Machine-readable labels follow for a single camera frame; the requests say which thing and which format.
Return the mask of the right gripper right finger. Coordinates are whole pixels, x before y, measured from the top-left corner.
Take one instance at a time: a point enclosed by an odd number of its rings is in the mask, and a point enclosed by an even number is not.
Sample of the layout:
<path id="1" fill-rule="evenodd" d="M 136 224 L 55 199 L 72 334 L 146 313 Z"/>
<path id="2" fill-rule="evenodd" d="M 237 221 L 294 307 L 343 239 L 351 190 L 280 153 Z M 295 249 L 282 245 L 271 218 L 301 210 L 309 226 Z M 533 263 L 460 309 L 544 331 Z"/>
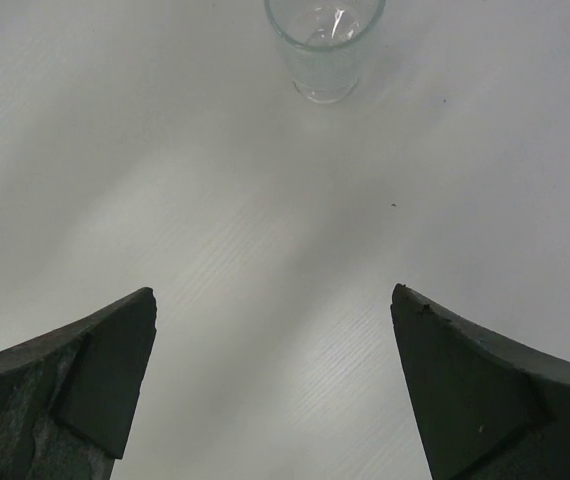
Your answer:
<path id="1" fill-rule="evenodd" d="M 570 362 L 398 284 L 391 316 L 434 479 L 570 479 Z"/>

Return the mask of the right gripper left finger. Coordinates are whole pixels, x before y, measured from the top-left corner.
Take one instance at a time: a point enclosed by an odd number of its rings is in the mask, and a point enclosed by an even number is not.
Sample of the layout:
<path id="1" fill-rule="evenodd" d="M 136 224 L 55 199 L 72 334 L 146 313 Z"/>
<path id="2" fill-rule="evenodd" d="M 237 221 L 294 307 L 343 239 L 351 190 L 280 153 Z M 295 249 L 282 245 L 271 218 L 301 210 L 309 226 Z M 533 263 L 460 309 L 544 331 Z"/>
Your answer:
<path id="1" fill-rule="evenodd" d="M 122 459 L 156 336 L 141 288 L 0 351 L 0 479 L 108 479 Z"/>

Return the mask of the clear patterned wine glass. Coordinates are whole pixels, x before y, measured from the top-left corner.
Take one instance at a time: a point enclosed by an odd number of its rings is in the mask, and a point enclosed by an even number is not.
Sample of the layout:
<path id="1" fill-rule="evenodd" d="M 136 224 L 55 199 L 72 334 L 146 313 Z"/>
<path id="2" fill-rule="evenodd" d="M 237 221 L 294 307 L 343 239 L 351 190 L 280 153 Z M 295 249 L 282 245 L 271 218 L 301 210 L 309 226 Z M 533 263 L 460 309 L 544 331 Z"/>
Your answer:
<path id="1" fill-rule="evenodd" d="M 265 14 L 297 92 L 316 104 L 349 96 L 375 45 L 385 0 L 266 0 Z"/>

